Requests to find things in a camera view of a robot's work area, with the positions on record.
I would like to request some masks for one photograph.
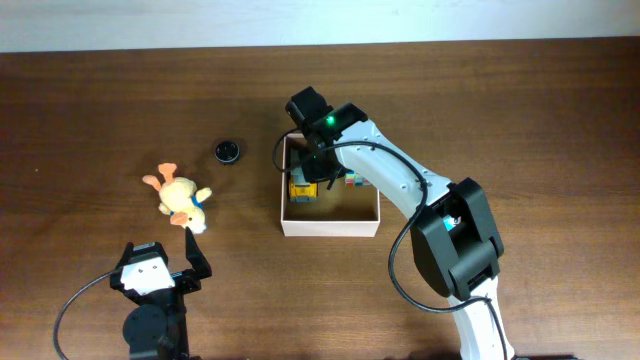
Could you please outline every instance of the open box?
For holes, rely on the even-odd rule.
[[[289,166],[292,146],[305,144],[302,134],[284,138],[282,165]],[[311,203],[289,201],[289,174],[282,174],[280,222],[284,236],[373,237],[380,226],[380,192],[372,185],[348,188],[337,179],[331,190],[318,184],[318,197]]]

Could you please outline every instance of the tabletop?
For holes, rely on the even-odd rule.
[[[394,290],[406,221],[383,197],[375,238],[285,238],[270,154],[312,85],[393,143],[486,191],[505,246],[499,301],[518,354],[640,354],[640,39],[441,42],[0,55],[3,359],[54,358],[56,314],[127,242],[184,232],[141,178],[162,162],[210,186],[197,236],[213,277],[185,297],[203,359],[383,359],[457,353],[453,317]],[[212,147],[238,142],[222,166]],[[445,306],[413,264],[399,280]],[[106,283],[65,316],[70,359],[124,359],[135,304]]]

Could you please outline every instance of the white wall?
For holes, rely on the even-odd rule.
[[[640,0],[0,0],[0,52],[640,35]]]

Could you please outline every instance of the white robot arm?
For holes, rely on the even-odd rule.
[[[418,164],[387,140],[361,110],[352,104],[333,110],[310,87],[292,97],[286,110],[302,130],[310,150],[314,154],[326,153],[325,157],[318,156],[316,173],[321,168],[335,178],[342,167],[353,170],[377,187],[407,218],[414,215],[423,196],[415,173],[387,151],[348,143],[367,141],[387,147],[422,174],[428,190],[427,206],[411,228],[416,266],[451,306],[473,298],[491,299],[497,322],[486,302],[479,301],[453,313],[460,334],[460,352],[463,360],[503,359],[498,331],[502,321],[497,299],[497,258],[504,250],[482,189],[471,179],[454,184]],[[322,151],[329,146],[338,147]],[[511,359],[514,349],[506,336],[504,345]]]

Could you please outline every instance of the stuffed animal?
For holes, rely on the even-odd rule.
[[[164,177],[164,184],[158,178],[146,175],[142,181],[153,186],[160,195],[161,213],[171,216],[172,225],[189,227],[194,234],[202,233],[207,226],[204,223],[202,202],[211,196],[210,188],[197,190],[196,183],[183,177],[173,177],[178,166],[176,164],[160,164],[158,171]]]

